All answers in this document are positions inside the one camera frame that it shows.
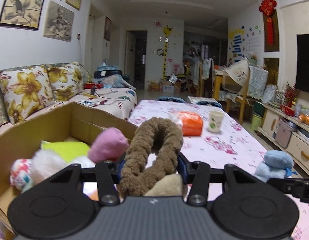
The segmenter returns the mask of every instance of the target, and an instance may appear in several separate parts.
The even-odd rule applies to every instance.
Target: floral pillow
[[[84,89],[83,68],[78,62],[50,67],[48,76],[56,101],[68,101]]]
[[[47,70],[44,66],[15,71],[0,71],[0,89],[11,123],[54,103]]]

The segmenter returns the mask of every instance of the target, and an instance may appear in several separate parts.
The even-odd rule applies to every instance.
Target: giraffe wall sticker
[[[164,49],[163,49],[163,66],[162,66],[162,79],[166,79],[166,67],[167,67],[167,54],[168,54],[168,42],[173,28],[166,25],[163,27],[164,33]]]

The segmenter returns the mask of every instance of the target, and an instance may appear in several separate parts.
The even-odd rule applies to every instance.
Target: cabinet handle
[[[273,122],[272,122],[272,124],[271,124],[271,130],[272,130],[272,131],[273,131],[274,124],[275,124],[275,119],[273,120]]]
[[[301,151],[301,155],[309,161],[309,155],[305,154],[304,151]]]

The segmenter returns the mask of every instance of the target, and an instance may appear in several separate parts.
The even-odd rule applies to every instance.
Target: green trash can
[[[262,116],[260,116],[256,112],[253,112],[250,130],[254,132],[257,131],[258,127],[261,126],[261,123],[262,123]]]

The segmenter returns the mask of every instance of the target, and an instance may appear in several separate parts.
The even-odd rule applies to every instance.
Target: drawer
[[[309,170],[309,145],[292,135],[287,151]]]
[[[279,115],[277,115],[276,113],[270,110],[267,110],[267,113],[265,115],[265,119],[262,125],[262,130],[272,137],[279,120],[280,120]]]

